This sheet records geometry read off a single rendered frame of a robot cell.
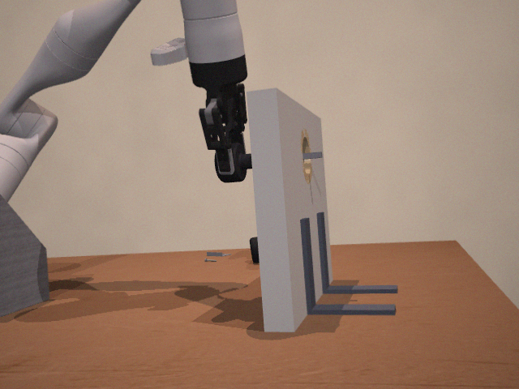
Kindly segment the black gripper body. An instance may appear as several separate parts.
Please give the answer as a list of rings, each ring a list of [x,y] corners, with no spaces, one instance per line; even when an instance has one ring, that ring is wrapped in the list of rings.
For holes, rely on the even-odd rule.
[[[207,105],[211,99],[217,99],[222,124],[228,123],[228,98],[238,92],[237,83],[247,78],[245,54],[223,62],[189,64],[193,84],[206,90]]]

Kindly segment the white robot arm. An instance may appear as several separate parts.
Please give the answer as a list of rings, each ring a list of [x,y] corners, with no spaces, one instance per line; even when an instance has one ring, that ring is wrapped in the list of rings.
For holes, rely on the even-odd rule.
[[[88,74],[140,1],[103,0],[60,16],[0,104],[0,194],[7,202],[58,125],[54,113],[29,97]],[[236,0],[180,3],[185,38],[152,49],[153,66],[187,58],[192,63],[223,62],[245,54]]]

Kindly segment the grey door panel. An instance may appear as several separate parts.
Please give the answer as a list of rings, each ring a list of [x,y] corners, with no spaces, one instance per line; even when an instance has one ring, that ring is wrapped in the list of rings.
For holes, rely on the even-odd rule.
[[[315,303],[323,294],[317,214],[332,260],[321,118],[278,88],[247,92],[264,332],[295,332],[307,316],[300,220],[310,219]],[[303,153],[322,152],[305,159]]]

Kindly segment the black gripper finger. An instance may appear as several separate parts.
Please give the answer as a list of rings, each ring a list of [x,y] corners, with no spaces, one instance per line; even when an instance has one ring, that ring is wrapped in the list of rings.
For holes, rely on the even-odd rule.
[[[245,87],[243,83],[237,83],[238,92],[234,92],[233,97],[236,100],[236,118],[234,119],[234,131],[231,133],[231,143],[240,143],[246,153],[244,135],[244,124],[247,124],[247,109],[245,99]]]
[[[217,108],[217,99],[211,99],[209,105],[207,105],[206,99],[206,109],[199,109],[199,118],[207,148],[216,151],[218,170],[222,175],[233,174],[235,171],[231,147],[231,133],[234,131],[234,110],[236,110],[236,100],[234,97],[229,97],[228,124],[223,126],[222,115]]]

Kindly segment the black door knob with grey square spindle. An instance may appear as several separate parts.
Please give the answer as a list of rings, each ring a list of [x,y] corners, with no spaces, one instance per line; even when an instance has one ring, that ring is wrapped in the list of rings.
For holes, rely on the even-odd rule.
[[[240,143],[232,143],[232,152],[234,158],[234,168],[235,171],[233,174],[222,175],[219,173],[218,165],[217,165],[217,156],[215,153],[215,169],[217,172],[217,176],[222,182],[242,182],[246,175],[247,169],[252,169],[251,163],[251,154],[246,154],[243,146]],[[314,159],[314,158],[323,158],[322,152],[310,152],[303,153],[303,159]]]

